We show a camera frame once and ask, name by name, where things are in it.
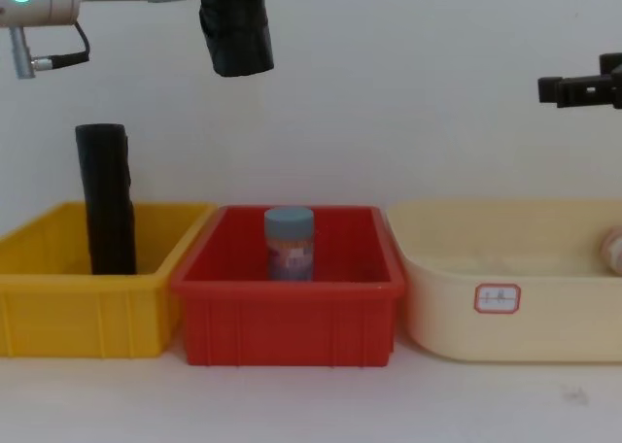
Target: cable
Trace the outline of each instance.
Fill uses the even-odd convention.
[[[88,42],[88,37],[79,22],[76,22],[74,27],[78,30],[80,38],[82,38],[82,41],[85,44],[85,50],[69,54],[56,54],[49,56],[50,61],[52,62],[52,69],[62,69],[63,67],[75,66],[90,60],[90,43]]]
[[[85,50],[71,52],[69,54],[55,54],[52,56],[37,56],[32,58],[32,66],[35,71],[50,71],[51,69],[62,69],[63,67],[75,66],[90,60],[90,43],[85,31],[78,22],[74,23],[80,38],[85,45]]]

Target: white table surface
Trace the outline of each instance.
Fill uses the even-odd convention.
[[[0,360],[7,443],[622,441],[622,365],[462,364],[399,339],[387,368]]]

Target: blue jar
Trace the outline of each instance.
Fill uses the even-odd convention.
[[[312,281],[315,216],[305,207],[265,212],[268,272],[272,281]]]

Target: label sticker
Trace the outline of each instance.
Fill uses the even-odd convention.
[[[484,284],[475,289],[475,310],[480,314],[506,314],[518,312],[521,289],[518,285]]]

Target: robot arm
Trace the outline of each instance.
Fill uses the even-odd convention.
[[[612,105],[622,109],[622,53],[603,54],[601,74],[588,77],[543,77],[537,81],[540,103],[558,108]]]
[[[0,0],[0,27],[10,30],[20,79],[34,78],[35,71],[88,61],[90,45],[78,24],[80,4],[81,0]],[[218,74],[224,77],[248,76],[274,67],[264,0],[201,0],[199,16]],[[85,50],[32,57],[24,27],[49,25],[75,25],[85,42]]]

